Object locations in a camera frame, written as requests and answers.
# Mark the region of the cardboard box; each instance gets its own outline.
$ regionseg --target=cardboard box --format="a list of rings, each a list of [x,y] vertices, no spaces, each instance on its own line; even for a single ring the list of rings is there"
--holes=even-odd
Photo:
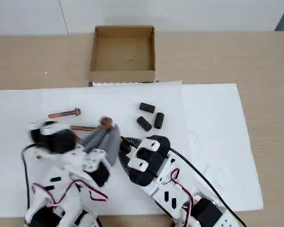
[[[154,82],[154,26],[96,26],[93,82]]]

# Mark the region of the table surface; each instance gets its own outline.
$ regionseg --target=table surface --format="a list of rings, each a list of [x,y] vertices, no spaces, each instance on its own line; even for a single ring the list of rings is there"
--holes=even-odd
[[[0,89],[86,87],[93,35],[0,37]],[[284,226],[284,32],[157,33],[156,79],[237,83],[264,209],[249,226]],[[168,227],[164,215],[100,217],[103,226]],[[0,218],[20,227],[22,218]]]

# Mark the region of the copper bolt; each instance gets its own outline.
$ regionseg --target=copper bolt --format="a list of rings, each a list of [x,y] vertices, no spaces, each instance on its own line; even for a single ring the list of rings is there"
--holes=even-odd
[[[87,127],[87,126],[71,125],[71,129],[73,129],[73,130],[81,130],[81,131],[95,131],[95,130],[98,129],[98,127]]]
[[[79,108],[75,108],[75,110],[72,111],[66,111],[61,113],[53,113],[48,115],[49,118],[56,118],[56,117],[63,117],[63,116],[69,116],[69,115],[76,115],[79,116],[81,114],[81,110]]]

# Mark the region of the black wire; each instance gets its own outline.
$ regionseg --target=black wire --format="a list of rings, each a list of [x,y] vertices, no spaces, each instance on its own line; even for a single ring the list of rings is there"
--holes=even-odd
[[[25,161],[25,156],[24,156],[24,153],[27,149],[29,148],[32,148],[32,147],[35,147],[37,146],[37,144],[33,143],[31,145],[28,145],[27,147],[25,147],[22,151],[21,151],[21,158],[22,158],[22,161],[23,161],[23,165],[24,165],[24,172],[25,172],[25,182],[26,182],[26,185],[27,185],[27,209],[29,209],[30,207],[30,200],[29,200],[29,182],[28,182],[28,176],[27,176],[27,163]]]
[[[212,191],[216,194],[216,196],[219,198],[219,200],[223,203],[223,205],[226,207],[226,209],[244,226],[247,227],[247,225],[244,223],[243,220],[241,220],[239,218],[238,215],[235,214],[235,212],[232,211],[232,209],[227,205],[227,203],[223,200],[223,198],[220,196],[220,194],[217,192],[217,190],[213,187],[213,185],[206,179],[205,176],[203,176],[203,174],[196,168],[194,167],[193,164],[191,164],[183,155],[181,155],[179,152],[177,152],[176,150],[174,150],[173,148],[170,147],[166,147],[169,148],[173,153],[175,153],[176,155],[178,155],[183,161],[185,161],[206,183],[207,185],[212,189]]]

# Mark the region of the white paper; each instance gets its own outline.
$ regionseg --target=white paper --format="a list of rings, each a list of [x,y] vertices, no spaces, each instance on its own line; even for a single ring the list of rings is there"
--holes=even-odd
[[[149,122],[153,122],[155,118],[154,114],[139,110],[140,102],[153,104],[156,111],[166,113],[164,128],[145,132],[137,125],[136,119],[139,116],[144,116]],[[50,113],[71,110],[74,107],[81,108],[79,117],[66,116],[59,121],[76,125],[98,125],[101,116],[109,115],[118,123],[123,136],[145,138],[153,134],[165,135],[175,149],[189,156],[181,82],[139,84],[122,88],[111,86],[0,91],[0,125],[4,125],[4,129],[0,129],[0,176],[4,175],[3,178],[0,177],[0,217],[22,217],[26,211],[24,170],[20,152],[30,143],[27,136],[29,123],[46,120]],[[14,115],[17,109],[26,114]],[[32,183],[42,176],[50,163],[36,159],[33,152],[28,151],[27,165]],[[119,162],[113,168],[107,186],[101,188],[109,196],[109,201],[92,204],[98,214],[163,213],[153,200],[130,182]],[[84,201],[92,203],[88,195]]]
[[[26,211],[20,151],[30,143],[28,124],[46,120],[50,113],[75,106],[82,110],[79,117],[67,116],[59,120],[92,126],[98,124],[102,115],[109,115],[118,123],[124,136],[167,136],[172,147],[200,168],[234,210],[262,208],[257,172],[236,86],[183,86],[183,97],[187,121],[182,106],[181,83],[127,85],[121,89],[106,86],[0,91],[0,217],[22,217]],[[140,111],[140,102],[153,104],[156,111],[165,113],[161,130],[145,132],[137,126],[138,116],[144,116],[149,122],[155,117]],[[27,152],[27,165],[32,183],[51,163],[37,160],[33,152]],[[193,174],[189,170],[183,171],[186,172],[185,182],[189,182]],[[83,192],[87,205],[92,205],[100,215],[162,213],[137,185],[129,181],[119,162],[101,191],[109,196],[108,202],[92,203]]]
[[[237,86],[183,85],[183,98],[193,164],[233,210],[262,209]]]

